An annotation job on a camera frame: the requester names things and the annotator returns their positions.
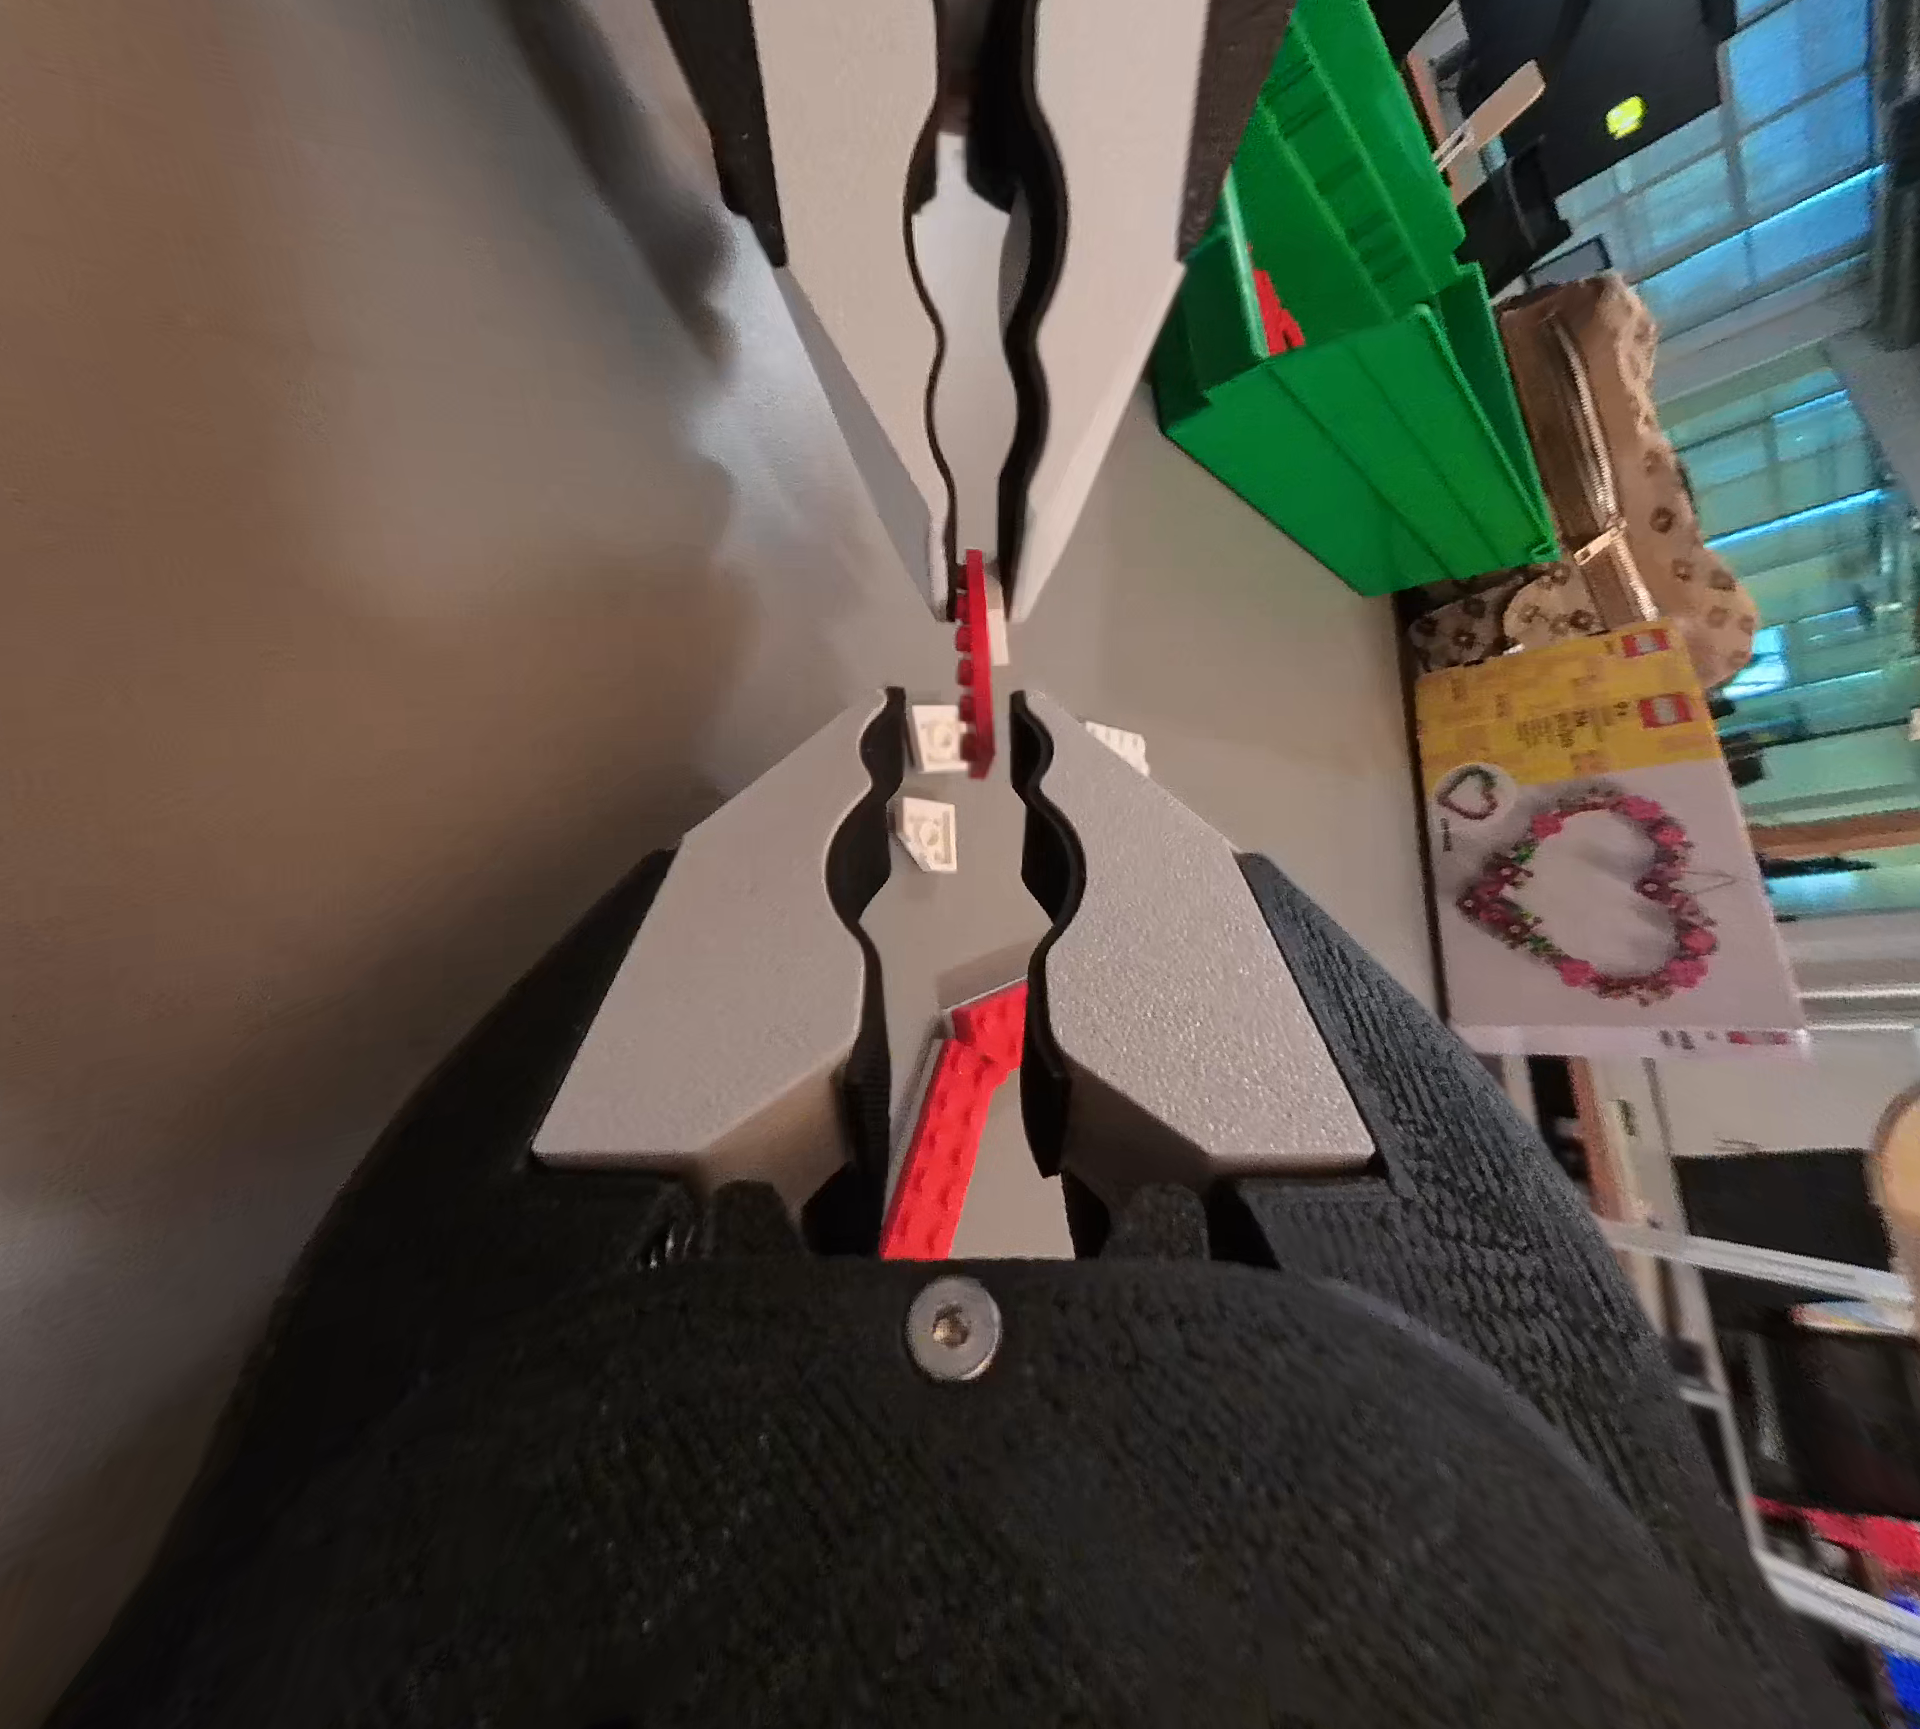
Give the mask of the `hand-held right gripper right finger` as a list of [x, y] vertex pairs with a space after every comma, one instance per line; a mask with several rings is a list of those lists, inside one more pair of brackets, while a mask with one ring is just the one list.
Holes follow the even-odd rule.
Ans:
[[1021, 1063], [1044, 1177], [1131, 1197], [1381, 1165], [1236, 845], [1055, 697], [1021, 691], [1008, 716], [1046, 919]]

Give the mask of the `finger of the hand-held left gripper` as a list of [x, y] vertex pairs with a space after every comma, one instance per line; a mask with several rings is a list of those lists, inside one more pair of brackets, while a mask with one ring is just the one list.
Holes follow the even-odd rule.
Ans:
[[954, 499], [932, 421], [944, 334], [911, 227], [940, 99], [939, 0], [748, 0], [748, 11], [780, 297], [901, 565], [947, 621]]
[[1210, 0], [1034, 0], [1017, 122], [1038, 139], [1028, 375], [998, 566], [1027, 621], [1091, 501], [1187, 263], [1182, 214]]

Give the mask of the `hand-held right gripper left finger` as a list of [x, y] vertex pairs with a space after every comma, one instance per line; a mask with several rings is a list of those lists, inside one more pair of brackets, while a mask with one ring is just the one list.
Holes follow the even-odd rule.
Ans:
[[812, 1201], [891, 1163], [892, 1051], [863, 916], [892, 874], [904, 695], [839, 714], [684, 835], [532, 1148]]

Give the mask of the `wide red lego plate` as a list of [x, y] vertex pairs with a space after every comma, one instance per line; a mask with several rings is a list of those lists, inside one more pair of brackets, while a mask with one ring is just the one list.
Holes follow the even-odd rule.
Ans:
[[876, 1256], [948, 1260], [997, 1095], [1022, 1066], [1028, 982], [954, 1005], [939, 1025], [891, 1172]]

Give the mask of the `thin red lego plate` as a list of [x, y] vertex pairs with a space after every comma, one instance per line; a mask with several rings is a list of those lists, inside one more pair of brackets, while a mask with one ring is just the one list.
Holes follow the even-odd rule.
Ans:
[[1010, 661], [1010, 639], [997, 566], [981, 549], [966, 551], [952, 588], [957, 712], [961, 756], [973, 780], [997, 765], [997, 673]]

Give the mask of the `lego set box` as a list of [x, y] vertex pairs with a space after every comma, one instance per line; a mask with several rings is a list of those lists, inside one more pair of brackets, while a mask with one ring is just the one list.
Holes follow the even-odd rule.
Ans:
[[1412, 697], [1449, 1018], [1485, 1054], [1807, 1057], [1710, 697], [1667, 618]]

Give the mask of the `green plastic bin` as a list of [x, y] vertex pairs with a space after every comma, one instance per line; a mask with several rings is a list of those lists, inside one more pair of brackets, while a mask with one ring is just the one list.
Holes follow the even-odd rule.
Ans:
[[1369, 0], [1297, 0], [1233, 162], [1259, 241], [1314, 201], [1389, 300], [1427, 300], [1466, 237]]
[[1153, 357], [1164, 437], [1363, 597], [1560, 552], [1477, 263], [1383, 325], [1269, 349], [1261, 275], [1197, 251]]

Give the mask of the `brown patterned bag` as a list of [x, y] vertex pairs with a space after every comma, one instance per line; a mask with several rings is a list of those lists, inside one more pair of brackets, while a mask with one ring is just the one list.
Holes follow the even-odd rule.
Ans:
[[1429, 585], [1407, 636], [1422, 673], [1667, 621], [1699, 683], [1754, 658], [1761, 610], [1710, 551], [1655, 400], [1659, 325], [1617, 272], [1500, 307], [1500, 345], [1534, 453], [1556, 554]]

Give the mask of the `white metal stand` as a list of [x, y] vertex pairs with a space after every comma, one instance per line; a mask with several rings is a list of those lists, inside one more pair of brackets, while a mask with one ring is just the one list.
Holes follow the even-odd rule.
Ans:
[[1572, 1115], [1555, 1120], [1555, 1135], [1582, 1154], [1596, 1224], [1662, 1336], [1679, 1395], [1768, 1586], [1803, 1621], [1868, 1650], [1879, 1678], [1914, 1673], [1916, 1524], [1827, 1516], [1811, 1502], [1759, 1495], [1754, 1461], [1787, 1467], [1787, 1424], [1757, 1346], [1744, 1341], [1738, 1363], [1728, 1363], [1712, 1292], [1715, 1283], [1740, 1284], [1803, 1336], [1905, 1353], [1914, 1346], [1907, 1277], [1692, 1235], [1652, 1063], [1570, 1058], [1562, 1069]]

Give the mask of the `glass window wall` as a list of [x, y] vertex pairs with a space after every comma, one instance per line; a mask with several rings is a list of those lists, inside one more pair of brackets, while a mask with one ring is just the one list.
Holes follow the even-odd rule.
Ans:
[[1916, 0], [1736, 0], [1720, 99], [1572, 193], [1661, 330], [1662, 426], [1757, 604], [1722, 727], [1916, 702]]

